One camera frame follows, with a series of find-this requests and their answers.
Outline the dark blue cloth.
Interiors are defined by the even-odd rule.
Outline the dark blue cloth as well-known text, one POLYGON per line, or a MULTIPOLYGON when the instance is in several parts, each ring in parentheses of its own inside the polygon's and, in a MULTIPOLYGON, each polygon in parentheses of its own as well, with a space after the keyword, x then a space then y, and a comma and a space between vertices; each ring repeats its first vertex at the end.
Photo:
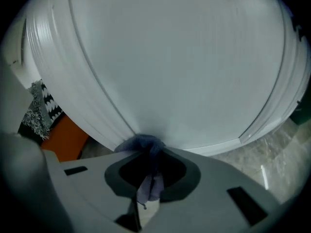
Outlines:
POLYGON ((159 200, 160 194, 164 190, 163 176, 158 171, 159 158, 164 147, 165 144, 155 136, 136 134, 114 149, 114 152, 136 150, 148 154, 146 161, 148 171, 137 191, 137 202, 144 209, 147 209, 147 202, 159 200))

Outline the grey fluffy blanket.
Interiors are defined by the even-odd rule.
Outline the grey fluffy blanket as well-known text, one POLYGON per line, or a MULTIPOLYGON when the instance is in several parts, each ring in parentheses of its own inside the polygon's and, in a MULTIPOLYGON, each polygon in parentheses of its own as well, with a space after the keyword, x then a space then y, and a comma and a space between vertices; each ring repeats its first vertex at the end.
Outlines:
POLYGON ((49 138, 52 119, 44 102, 42 84, 42 80, 36 81, 28 89, 33 101, 22 119, 22 124, 30 126, 36 135, 46 140, 49 138))

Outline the striped black white blanket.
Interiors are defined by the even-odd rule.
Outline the striped black white blanket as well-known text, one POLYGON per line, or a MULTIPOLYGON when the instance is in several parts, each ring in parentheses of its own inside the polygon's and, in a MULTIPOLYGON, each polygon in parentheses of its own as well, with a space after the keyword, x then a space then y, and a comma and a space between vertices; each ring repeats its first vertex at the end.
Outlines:
POLYGON ((48 116, 52 123, 54 123, 60 116, 64 114, 60 106, 55 102, 50 92, 47 90, 47 87, 40 81, 42 97, 44 101, 45 109, 48 113, 48 116))

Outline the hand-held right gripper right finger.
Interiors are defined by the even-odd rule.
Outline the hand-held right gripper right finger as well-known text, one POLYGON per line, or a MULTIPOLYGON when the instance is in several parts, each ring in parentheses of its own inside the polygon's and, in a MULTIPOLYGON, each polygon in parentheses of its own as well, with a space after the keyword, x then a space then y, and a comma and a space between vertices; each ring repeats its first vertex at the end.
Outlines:
POLYGON ((145 233, 260 233, 278 220, 277 199, 233 166, 174 148, 165 153, 187 171, 163 191, 145 233))

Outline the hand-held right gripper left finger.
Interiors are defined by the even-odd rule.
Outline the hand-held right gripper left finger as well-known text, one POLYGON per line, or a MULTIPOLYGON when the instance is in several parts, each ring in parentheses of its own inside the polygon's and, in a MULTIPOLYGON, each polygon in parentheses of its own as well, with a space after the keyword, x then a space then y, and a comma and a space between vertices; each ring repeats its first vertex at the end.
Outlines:
POLYGON ((59 162, 52 151, 43 153, 52 184, 74 233, 136 233, 141 230, 133 199, 117 196, 104 177, 110 165, 133 155, 133 151, 68 162, 59 162))

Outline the orange sofa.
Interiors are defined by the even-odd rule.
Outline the orange sofa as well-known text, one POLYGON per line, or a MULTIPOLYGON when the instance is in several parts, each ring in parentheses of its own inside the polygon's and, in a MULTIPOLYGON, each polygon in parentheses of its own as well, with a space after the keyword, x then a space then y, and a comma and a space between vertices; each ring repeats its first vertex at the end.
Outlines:
POLYGON ((56 154, 59 162, 77 160, 89 135, 78 127, 67 115, 52 128, 49 138, 41 144, 43 150, 56 154))

